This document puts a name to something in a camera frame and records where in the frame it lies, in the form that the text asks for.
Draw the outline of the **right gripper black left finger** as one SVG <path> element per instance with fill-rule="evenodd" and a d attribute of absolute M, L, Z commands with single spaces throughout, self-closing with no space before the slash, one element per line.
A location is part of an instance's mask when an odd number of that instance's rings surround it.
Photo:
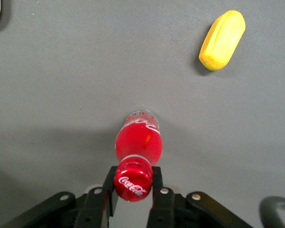
<path fill-rule="evenodd" d="M 76 228 L 108 228 L 110 218 L 114 215 L 118 202 L 118 195 L 114 187 L 116 166 L 110 168 L 101 187 L 91 189 L 79 210 Z"/>

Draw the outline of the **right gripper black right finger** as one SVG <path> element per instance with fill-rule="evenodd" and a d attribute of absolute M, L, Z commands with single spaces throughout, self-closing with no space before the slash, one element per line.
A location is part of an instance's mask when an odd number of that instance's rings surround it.
<path fill-rule="evenodd" d="M 174 227 L 174 192 L 165 187 L 161 168 L 152 167 L 152 207 L 150 209 L 147 228 Z"/>

